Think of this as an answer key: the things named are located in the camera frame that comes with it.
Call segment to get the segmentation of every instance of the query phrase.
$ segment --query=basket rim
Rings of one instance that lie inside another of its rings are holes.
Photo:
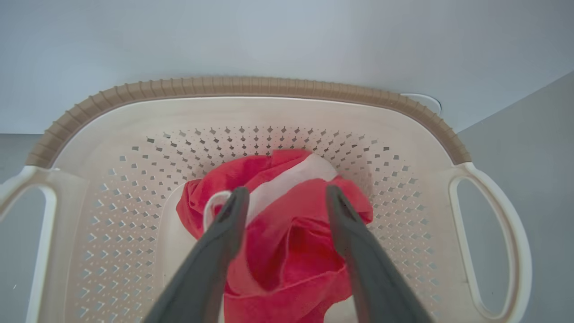
[[[430,131],[454,165],[471,162],[456,133],[426,106],[397,93],[340,83],[260,77],[206,77],[150,80],[90,95],[67,110],[44,132],[26,165],[51,168],[66,144],[83,127],[121,106],[136,102],[201,97],[281,97],[355,103],[397,111]]]

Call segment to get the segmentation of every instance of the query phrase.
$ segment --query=gray surface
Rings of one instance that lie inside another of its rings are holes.
[[[571,322],[574,73],[459,136],[476,167],[489,174],[510,198],[526,229],[533,259],[533,288],[523,322]],[[466,216],[479,219],[483,214]],[[474,245],[486,243],[481,247],[483,254],[500,248],[497,239],[477,240],[495,232],[490,224],[487,226],[469,238]],[[499,262],[497,257],[499,253],[492,262]],[[473,262],[479,272],[491,270],[488,262]],[[505,274],[491,272],[487,279],[501,282]]]
[[[460,131],[574,70],[573,13],[572,0],[2,0],[0,132],[41,133],[125,82],[212,75],[428,94]]]
[[[0,134],[0,183],[18,174],[36,134]],[[0,322],[24,322],[36,263],[44,195],[27,191],[0,224]]]

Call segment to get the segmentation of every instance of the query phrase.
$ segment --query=brown rim grip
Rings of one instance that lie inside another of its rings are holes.
[[[96,117],[142,101],[196,97],[287,97],[358,103],[400,112],[427,128],[441,143],[453,164],[470,162],[470,154],[443,119],[425,106],[396,93],[338,83],[277,78],[187,78],[114,86],[88,97],[66,111],[48,128],[26,165],[51,168],[66,143]]]

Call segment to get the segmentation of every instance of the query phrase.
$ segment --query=white loop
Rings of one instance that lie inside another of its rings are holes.
[[[203,209],[203,232],[213,223],[215,219],[214,210],[218,206],[223,206],[231,196],[231,191],[221,191],[210,197]]]

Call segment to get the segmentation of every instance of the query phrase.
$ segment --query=red garment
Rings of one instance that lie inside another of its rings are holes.
[[[196,238],[203,234],[203,209],[215,193],[246,186],[250,209],[258,210],[251,203],[264,206],[248,224],[242,249],[228,268],[226,322],[323,322],[331,305],[351,296],[344,259],[331,240],[325,189],[339,186],[365,222],[372,221],[373,209],[355,184],[334,170],[313,178],[324,165],[331,167],[307,151],[280,150],[222,164],[204,179],[186,183],[177,212]],[[300,182],[273,197],[286,177]]]

